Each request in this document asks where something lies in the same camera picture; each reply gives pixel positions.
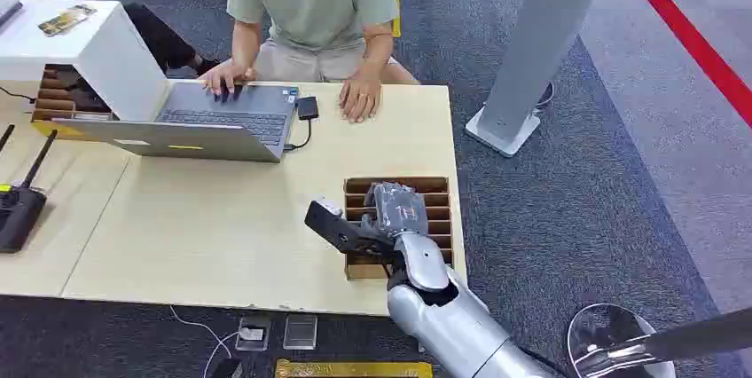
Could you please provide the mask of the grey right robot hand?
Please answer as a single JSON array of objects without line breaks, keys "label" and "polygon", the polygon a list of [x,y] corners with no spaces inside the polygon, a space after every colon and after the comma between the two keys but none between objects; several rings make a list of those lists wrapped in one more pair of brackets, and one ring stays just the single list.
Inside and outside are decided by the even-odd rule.
[{"label": "grey right robot hand", "polygon": [[403,232],[428,236],[424,196],[410,186],[393,182],[372,183],[364,205],[375,209],[375,218],[366,214],[360,222],[369,234],[388,240],[395,240]]}]

